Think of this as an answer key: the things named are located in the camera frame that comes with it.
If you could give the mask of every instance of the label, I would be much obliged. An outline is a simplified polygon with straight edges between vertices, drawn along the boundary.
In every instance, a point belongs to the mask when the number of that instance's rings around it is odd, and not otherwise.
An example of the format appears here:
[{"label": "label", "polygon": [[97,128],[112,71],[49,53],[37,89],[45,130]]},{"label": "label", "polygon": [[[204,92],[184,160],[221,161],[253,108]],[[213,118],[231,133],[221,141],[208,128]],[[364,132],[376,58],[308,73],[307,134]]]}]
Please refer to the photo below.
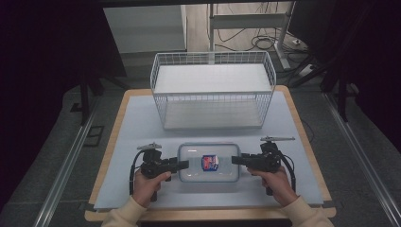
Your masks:
[{"label": "label", "polygon": [[217,155],[203,155],[201,158],[201,168],[203,171],[217,171],[218,157]]}]

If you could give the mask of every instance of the sleeve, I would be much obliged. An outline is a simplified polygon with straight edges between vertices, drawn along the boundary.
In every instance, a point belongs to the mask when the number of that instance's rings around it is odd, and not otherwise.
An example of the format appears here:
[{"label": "sleeve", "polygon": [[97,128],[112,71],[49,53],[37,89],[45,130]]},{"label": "sleeve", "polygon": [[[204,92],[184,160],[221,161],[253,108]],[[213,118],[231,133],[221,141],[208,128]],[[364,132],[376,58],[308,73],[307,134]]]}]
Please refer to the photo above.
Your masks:
[{"label": "sleeve", "polygon": [[283,208],[294,227],[333,227],[331,221],[324,215],[321,209],[312,209],[302,197]]},{"label": "sleeve", "polygon": [[109,212],[108,216],[103,220],[101,226],[104,227],[133,227],[136,226],[136,221],[147,211],[147,208],[139,205],[132,197],[127,203]]}]

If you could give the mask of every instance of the aluminum rail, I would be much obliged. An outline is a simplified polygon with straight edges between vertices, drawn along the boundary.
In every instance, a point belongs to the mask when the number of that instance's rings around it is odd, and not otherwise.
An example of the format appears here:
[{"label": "aluminum rail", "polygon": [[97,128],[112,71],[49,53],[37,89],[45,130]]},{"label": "aluminum rail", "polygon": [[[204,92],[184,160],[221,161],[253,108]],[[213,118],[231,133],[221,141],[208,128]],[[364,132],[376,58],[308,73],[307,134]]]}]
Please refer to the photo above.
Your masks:
[{"label": "aluminum rail", "polygon": [[68,179],[71,175],[71,171],[74,168],[75,162],[79,156],[79,152],[82,148],[83,142],[85,141],[86,135],[88,134],[88,131],[91,128],[99,100],[100,100],[99,96],[94,97],[90,108],[91,109],[90,115],[86,123],[79,128],[79,132],[73,143],[73,146],[68,151],[68,154],[61,165],[56,180],[53,182],[53,185],[49,193],[47,194],[46,200],[44,201],[41,211],[39,212],[39,215],[36,217],[33,226],[35,227],[48,226],[50,220],[53,218],[53,214],[60,201],[65,185],[67,184]]},{"label": "aluminum rail", "polygon": [[351,127],[340,117],[339,113],[337,112],[337,104],[334,98],[328,94],[323,94],[323,96],[326,99],[330,111],[334,115],[334,118],[336,119],[342,134],[347,140],[348,145],[351,147],[351,150],[356,157],[357,162],[362,169],[362,172],[365,174],[365,177],[371,185],[371,188],[374,190],[381,206],[384,209],[384,212],[392,223],[392,226],[400,227],[401,213],[400,209],[397,206],[397,203],[390,194],[386,185],[380,180],[380,177],[378,176],[375,168],[369,161],[368,156],[365,154],[363,147],[360,145],[359,141],[355,137]]}]

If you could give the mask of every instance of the black controller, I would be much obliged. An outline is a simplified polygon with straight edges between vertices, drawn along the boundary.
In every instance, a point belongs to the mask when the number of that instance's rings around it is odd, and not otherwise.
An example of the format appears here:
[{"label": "black controller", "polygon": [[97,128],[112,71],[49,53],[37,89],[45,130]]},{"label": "black controller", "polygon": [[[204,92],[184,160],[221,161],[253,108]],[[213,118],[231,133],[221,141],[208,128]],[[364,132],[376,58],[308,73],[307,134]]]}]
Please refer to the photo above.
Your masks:
[{"label": "black controller", "polygon": [[[262,153],[259,154],[249,154],[249,153],[241,153],[240,157],[232,156],[231,162],[236,165],[243,165],[252,169],[264,171],[264,172],[277,172],[278,168],[281,166],[281,161],[286,165],[290,177],[291,177],[291,186],[295,191],[295,174],[293,167],[289,164],[288,160],[284,156],[284,154],[278,149],[277,145],[272,141],[279,140],[294,140],[295,138],[273,138],[273,137],[264,137],[261,138],[261,141],[266,141],[266,143],[261,144],[260,148],[262,149]],[[272,196],[271,188],[266,188],[266,194]]]},{"label": "black controller", "polygon": [[[170,171],[171,173],[177,173],[177,171],[181,169],[186,169],[189,167],[188,161],[180,161],[178,162],[177,157],[170,158],[170,159],[161,159],[162,152],[157,150],[157,148],[161,148],[160,145],[155,143],[149,144],[147,146],[139,147],[140,151],[135,156],[133,164],[131,166],[131,173],[130,173],[130,195],[133,193],[133,175],[135,173],[135,164],[138,156],[141,153],[143,155],[143,163],[141,164],[141,173],[144,174],[145,177],[149,179],[153,179],[164,172]],[[157,201],[157,193],[154,192],[151,201]]]}]

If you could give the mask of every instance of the floor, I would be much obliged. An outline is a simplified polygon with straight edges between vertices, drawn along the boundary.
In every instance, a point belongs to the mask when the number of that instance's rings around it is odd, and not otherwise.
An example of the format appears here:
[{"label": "floor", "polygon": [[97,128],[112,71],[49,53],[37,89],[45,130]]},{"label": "floor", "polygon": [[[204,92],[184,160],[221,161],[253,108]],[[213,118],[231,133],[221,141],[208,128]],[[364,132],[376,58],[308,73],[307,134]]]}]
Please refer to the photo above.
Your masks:
[{"label": "floor", "polygon": [[[247,9],[250,12],[259,11],[261,4],[237,5],[227,4],[218,7],[226,13],[238,13],[237,10]],[[284,11],[286,5],[277,7]],[[272,4],[268,10],[276,9]],[[208,39],[206,30],[206,6],[188,6],[188,47],[189,52],[207,51]],[[247,29],[235,36],[232,40],[222,42],[216,32],[216,44],[225,45],[236,50],[250,48],[252,37],[259,32],[258,29]],[[220,31],[222,40],[229,39],[237,31]],[[274,37],[274,29],[261,29],[260,33],[268,33]],[[290,48],[304,50],[305,46],[293,44],[291,36],[286,37]],[[290,79],[297,79],[291,72],[284,72],[274,50],[269,49],[274,68],[277,71],[277,84],[288,84]],[[289,63],[293,68],[305,57],[304,53],[297,51],[291,54]],[[152,54],[123,54],[128,77],[121,79],[133,88],[148,88],[149,67],[152,63]],[[292,98],[301,117],[310,144],[318,160],[323,177],[337,207],[337,214],[331,218],[335,226],[396,226],[391,223],[385,212],[385,205],[377,196],[372,183],[367,177],[360,158],[353,152],[352,144],[344,136],[341,125],[332,112],[327,97],[319,88],[322,77],[314,78],[298,88],[290,89]],[[84,219],[84,209],[92,192],[96,175],[113,128],[119,104],[124,90],[113,83],[103,79],[105,94],[99,98],[96,106],[92,126],[103,129],[97,141],[95,137],[87,137],[78,153],[78,158],[71,175],[67,177],[65,188],[61,192],[60,201],[48,222],[43,226],[99,226],[99,222],[88,222]],[[41,153],[32,165],[19,187],[15,190],[9,203],[0,215],[0,226],[32,226],[40,213],[45,199],[49,194],[58,171],[74,144],[80,128],[80,113],[71,112],[74,103],[80,103],[78,88],[72,89],[64,96],[63,109],[59,120],[55,124],[45,142]],[[370,164],[375,169],[385,189],[391,194],[397,204],[401,204],[401,156],[395,147],[387,140],[380,130],[358,108],[350,97],[347,99],[347,124],[358,140]],[[169,222],[169,223],[143,223],[142,226],[192,226],[204,225],[202,222]],[[250,222],[218,222],[209,223],[219,226],[233,226],[237,224],[246,226],[288,226],[287,222],[266,221]]]}]

